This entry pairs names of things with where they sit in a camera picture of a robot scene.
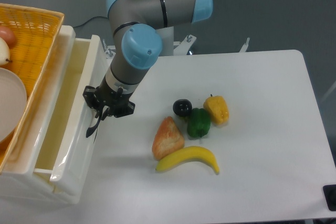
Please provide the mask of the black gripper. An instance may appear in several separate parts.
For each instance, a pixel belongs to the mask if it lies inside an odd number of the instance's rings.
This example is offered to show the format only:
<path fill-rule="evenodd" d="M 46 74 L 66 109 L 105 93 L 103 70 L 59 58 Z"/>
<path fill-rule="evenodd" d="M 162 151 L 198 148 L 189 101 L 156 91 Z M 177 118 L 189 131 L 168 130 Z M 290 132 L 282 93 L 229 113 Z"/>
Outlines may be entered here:
<path fill-rule="evenodd" d="M 114 116 L 120 118 L 131 115 L 134 112 L 135 104 L 129 101 L 131 94 L 126 94 L 121 86 L 112 90 L 105 79 L 97 87 L 85 86 L 82 94 L 87 106 L 93 109 L 95 118 L 100 117 L 104 121 L 106 117 Z"/>

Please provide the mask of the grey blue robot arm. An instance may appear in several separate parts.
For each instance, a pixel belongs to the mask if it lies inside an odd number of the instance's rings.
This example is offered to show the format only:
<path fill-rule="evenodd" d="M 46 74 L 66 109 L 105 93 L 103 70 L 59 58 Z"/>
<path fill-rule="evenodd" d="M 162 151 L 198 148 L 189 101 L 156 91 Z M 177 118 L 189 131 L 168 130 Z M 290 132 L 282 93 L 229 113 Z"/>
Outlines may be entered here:
<path fill-rule="evenodd" d="M 213 0 L 106 0 L 106 12 L 116 53 L 101 84 L 83 93 L 98 120 L 133 113 L 130 97 L 163 49 L 158 30 L 210 18 Z"/>

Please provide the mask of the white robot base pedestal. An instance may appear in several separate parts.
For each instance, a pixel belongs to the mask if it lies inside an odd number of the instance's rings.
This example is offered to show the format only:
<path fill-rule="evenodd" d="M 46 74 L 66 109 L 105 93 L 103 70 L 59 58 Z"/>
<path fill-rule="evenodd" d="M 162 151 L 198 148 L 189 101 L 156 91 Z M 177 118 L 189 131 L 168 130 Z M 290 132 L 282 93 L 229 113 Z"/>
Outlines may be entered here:
<path fill-rule="evenodd" d="M 160 56 L 172 56 L 174 51 L 174 27 L 157 29 L 156 32 L 162 39 Z"/>

